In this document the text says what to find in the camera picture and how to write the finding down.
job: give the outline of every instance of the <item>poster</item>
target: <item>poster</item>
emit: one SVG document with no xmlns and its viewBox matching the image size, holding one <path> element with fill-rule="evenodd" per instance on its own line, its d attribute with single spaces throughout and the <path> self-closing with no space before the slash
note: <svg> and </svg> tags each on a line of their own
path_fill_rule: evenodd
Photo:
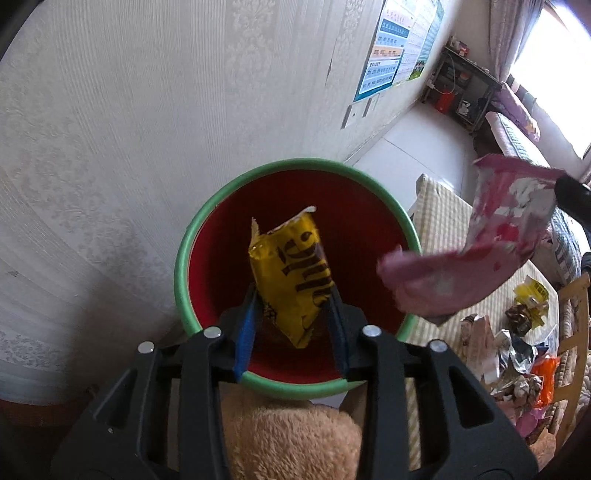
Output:
<svg viewBox="0 0 591 480">
<path fill-rule="evenodd" d="M 435 18 L 437 11 L 437 0 L 422 0 L 417 2 L 415 10 L 415 21 L 408 36 L 404 54 L 400 59 L 398 70 L 392 83 L 408 80 L 414 70 L 419 54 L 422 52 L 423 44 Z"/>
<path fill-rule="evenodd" d="M 427 63 L 427 59 L 429 58 L 429 54 L 431 53 L 431 49 L 433 48 L 433 43 L 437 38 L 437 33 L 439 33 L 439 27 L 441 27 L 441 22 L 443 21 L 444 15 L 443 7 L 441 2 L 437 2 L 437 12 L 435 13 L 435 19 L 431 23 L 431 27 L 429 28 L 429 32 L 427 33 L 427 38 L 425 38 L 425 43 L 423 44 L 423 48 L 421 49 L 421 53 L 417 57 L 417 62 L 414 66 L 413 72 L 410 75 L 409 80 L 413 80 L 419 78 L 425 68 L 425 64 Z"/>
<path fill-rule="evenodd" d="M 419 77 L 443 15 L 439 0 L 385 0 L 353 101 Z"/>
<path fill-rule="evenodd" d="M 392 85 L 420 0 L 386 0 L 354 102 Z"/>
</svg>

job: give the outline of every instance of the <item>cable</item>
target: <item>cable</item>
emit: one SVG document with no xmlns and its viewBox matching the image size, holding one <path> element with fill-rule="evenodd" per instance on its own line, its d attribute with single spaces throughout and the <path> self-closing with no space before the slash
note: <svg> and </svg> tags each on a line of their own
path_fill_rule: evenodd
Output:
<svg viewBox="0 0 591 480">
<path fill-rule="evenodd" d="M 435 87 L 435 83 L 433 82 L 433 90 L 441 93 L 442 95 L 449 95 L 450 93 L 452 93 L 456 89 L 456 64 L 453 63 L 453 58 L 449 54 L 449 52 L 447 52 L 447 56 L 449 57 L 449 59 L 452 63 L 452 68 L 453 68 L 453 88 L 449 92 L 442 92 L 441 90 L 437 90 L 437 88 Z"/>
</svg>

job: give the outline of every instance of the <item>yellow snack wrapper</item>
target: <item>yellow snack wrapper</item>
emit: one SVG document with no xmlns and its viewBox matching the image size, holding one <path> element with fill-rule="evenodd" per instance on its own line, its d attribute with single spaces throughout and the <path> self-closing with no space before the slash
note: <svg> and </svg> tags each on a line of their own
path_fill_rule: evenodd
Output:
<svg viewBox="0 0 591 480">
<path fill-rule="evenodd" d="M 515 302 L 527 306 L 531 327 L 542 326 L 544 324 L 542 317 L 548 315 L 548 299 L 550 298 L 546 287 L 528 275 L 523 283 L 513 289 L 513 292 L 515 292 Z"/>
<path fill-rule="evenodd" d="M 296 348 L 305 348 L 313 324 L 334 284 L 320 235 L 308 207 L 268 233 L 252 219 L 248 248 L 265 315 Z"/>
</svg>

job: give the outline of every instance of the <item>trash can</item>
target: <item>trash can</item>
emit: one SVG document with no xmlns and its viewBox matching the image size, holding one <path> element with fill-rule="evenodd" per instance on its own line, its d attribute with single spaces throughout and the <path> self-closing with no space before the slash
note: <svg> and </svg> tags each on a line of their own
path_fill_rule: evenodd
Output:
<svg viewBox="0 0 591 480">
<path fill-rule="evenodd" d="M 244 300 L 254 281 L 248 258 L 251 219 L 266 232 L 310 205 L 317 208 L 314 221 L 343 301 L 360 307 L 368 322 L 399 340 L 407 338 L 416 318 L 396 308 L 376 263 L 397 245 L 420 251 L 413 224 L 375 180 L 319 158 L 255 168 L 222 187 L 198 211 L 181 242 L 174 273 L 176 303 L 188 335 L 215 325 L 224 310 Z M 356 385 L 336 371 L 327 332 L 305 349 L 261 343 L 255 339 L 242 383 L 262 393 L 319 398 Z"/>
</svg>

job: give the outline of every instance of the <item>window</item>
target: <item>window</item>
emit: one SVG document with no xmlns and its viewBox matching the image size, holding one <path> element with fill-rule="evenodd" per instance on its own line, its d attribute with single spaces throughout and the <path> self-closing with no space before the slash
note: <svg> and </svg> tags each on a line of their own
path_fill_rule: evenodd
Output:
<svg viewBox="0 0 591 480">
<path fill-rule="evenodd" d="M 542 10 L 511 74 L 582 158 L 591 143 L 591 37 L 566 7 L 555 12 Z"/>
</svg>

